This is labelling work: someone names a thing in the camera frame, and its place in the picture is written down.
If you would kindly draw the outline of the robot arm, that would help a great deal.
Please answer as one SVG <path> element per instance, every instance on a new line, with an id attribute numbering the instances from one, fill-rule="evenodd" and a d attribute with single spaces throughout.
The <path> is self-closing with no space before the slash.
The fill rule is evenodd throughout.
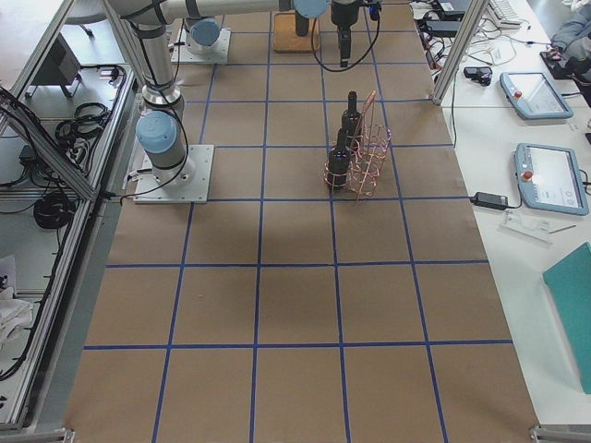
<path id="1" fill-rule="evenodd" d="M 128 23 L 135 42 L 139 45 L 139 63 L 146 82 L 142 96 L 148 106 L 154 109 L 170 109 L 183 101 L 182 93 L 176 86 L 168 43 L 166 27 L 177 19 L 189 23 L 189 34 L 194 42 L 211 46 L 217 42 L 219 27 L 215 18 L 220 15 L 244 15 L 251 13 L 292 11 L 303 18 L 321 16 L 331 10 L 331 21 L 337 29 L 340 68 L 345 72 L 352 67 L 348 64 L 351 56 L 351 27 L 356 24 L 359 9 L 368 7 L 364 1 L 109 1 L 109 7 L 121 20 Z"/>
<path id="2" fill-rule="evenodd" d="M 214 17 L 186 18 L 184 28 L 187 33 L 186 45 L 194 54 L 211 48 L 221 33 L 220 25 Z"/>

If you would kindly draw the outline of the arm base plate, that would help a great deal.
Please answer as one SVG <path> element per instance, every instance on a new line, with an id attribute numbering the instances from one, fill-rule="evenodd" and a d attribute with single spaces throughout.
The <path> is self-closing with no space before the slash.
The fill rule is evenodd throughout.
<path id="1" fill-rule="evenodd" d="M 231 30 L 222 29 L 220 36 L 212 46 L 195 43 L 184 29 L 175 38 L 171 62 L 181 65 L 225 65 L 228 63 Z"/>
<path id="2" fill-rule="evenodd" d="M 160 170 L 144 154 L 141 168 L 149 171 L 139 175 L 133 200 L 139 204 L 206 203 L 213 157 L 213 145 L 189 145 L 183 168 Z"/>

